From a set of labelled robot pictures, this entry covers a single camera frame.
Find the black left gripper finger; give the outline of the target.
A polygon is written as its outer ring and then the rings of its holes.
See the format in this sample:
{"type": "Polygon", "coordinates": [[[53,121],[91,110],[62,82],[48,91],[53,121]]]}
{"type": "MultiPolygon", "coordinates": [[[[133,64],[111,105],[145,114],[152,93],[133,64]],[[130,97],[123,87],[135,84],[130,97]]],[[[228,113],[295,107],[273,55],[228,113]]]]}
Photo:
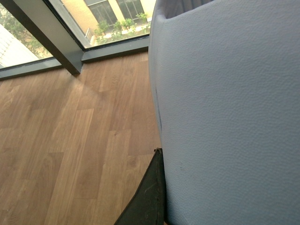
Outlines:
{"type": "Polygon", "coordinates": [[[166,182],[163,150],[154,156],[128,205],[116,225],[163,225],[165,219],[166,182]]]}

